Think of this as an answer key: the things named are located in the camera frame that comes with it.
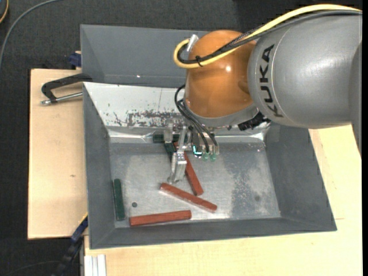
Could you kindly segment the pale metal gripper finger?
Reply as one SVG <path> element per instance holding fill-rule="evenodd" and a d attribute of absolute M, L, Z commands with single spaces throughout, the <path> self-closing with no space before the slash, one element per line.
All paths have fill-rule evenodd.
<path fill-rule="evenodd" d="M 169 177 L 167 178 L 168 183 L 175 183 L 175 181 L 177 180 L 176 170 L 177 170 L 177 154 L 173 153 L 171 155 L 171 172 Z"/>
<path fill-rule="evenodd" d="M 185 158 L 185 153 L 177 153 L 177 161 L 175 165 L 175 180 L 180 181 L 186 170 L 187 161 Z"/>

